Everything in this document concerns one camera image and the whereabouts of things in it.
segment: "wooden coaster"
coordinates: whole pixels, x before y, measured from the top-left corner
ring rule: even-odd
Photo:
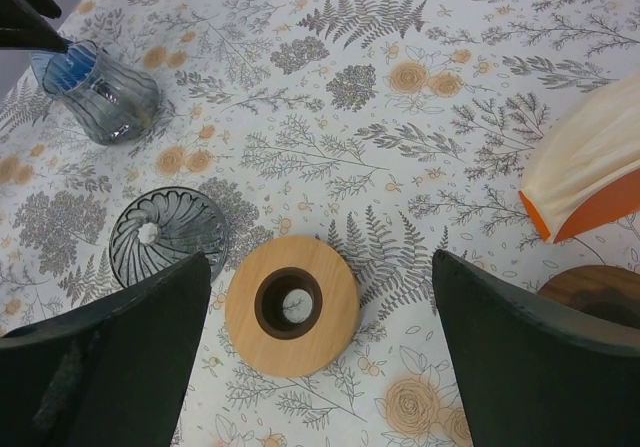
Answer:
[[[640,329],[640,275],[629,270],[607,265],[576,267],[549,280],[538,295]]]
[[[282,302],[294,290],[312,299],[311,314],[289,321]],[[358,291],[347,263],[313,237],[262,244],[240,265],[229,286],[225,322],[240,357],[259,372],[301,377],[322,369],[351,341]]]

